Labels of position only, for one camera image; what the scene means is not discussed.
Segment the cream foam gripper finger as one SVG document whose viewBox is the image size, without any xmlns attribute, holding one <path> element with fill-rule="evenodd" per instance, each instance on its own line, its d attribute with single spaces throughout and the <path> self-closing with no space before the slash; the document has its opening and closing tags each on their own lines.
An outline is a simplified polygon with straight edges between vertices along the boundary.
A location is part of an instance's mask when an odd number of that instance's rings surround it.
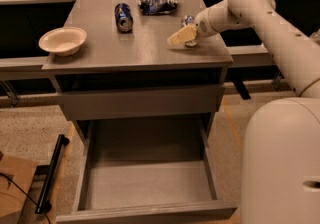
<svg viewBox="0 0 320 224">
<path fill-rule="evenodd" d="M 176 33 L 172 34 L 168 39 L 169 45 L 184 44 L 187 47 L 194 47 L 198 43 L 197 29 L 193 25 L 187 25 Z"/>
</svg>

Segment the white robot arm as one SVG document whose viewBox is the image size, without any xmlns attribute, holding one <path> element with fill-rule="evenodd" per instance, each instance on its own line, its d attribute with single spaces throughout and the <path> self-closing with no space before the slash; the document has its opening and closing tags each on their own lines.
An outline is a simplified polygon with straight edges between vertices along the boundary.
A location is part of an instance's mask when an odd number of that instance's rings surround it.
<svg viewBox="0 0 320 224">
<path fill-rule="evenodd" d="M 265 104 L 244 138 L 242 224 L 320 224 L 320 46 L 274 0 L 224 0 L 168 38 L 176 45 L 252 28 L 293 91 Z"/>
</svg>

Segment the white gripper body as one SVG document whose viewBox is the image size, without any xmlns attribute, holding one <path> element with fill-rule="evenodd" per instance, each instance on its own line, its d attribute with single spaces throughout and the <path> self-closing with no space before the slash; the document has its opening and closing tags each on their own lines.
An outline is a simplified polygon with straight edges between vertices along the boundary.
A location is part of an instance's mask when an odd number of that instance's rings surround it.
<svg viewBox="0 0 320 224">
<path fill-rule="evenodd" d="M 210 37 L 221 32 L 215 8 L 206 8 L 199 12 L 195 17 L 195 25 L 200 37 Z"/>
</svg>

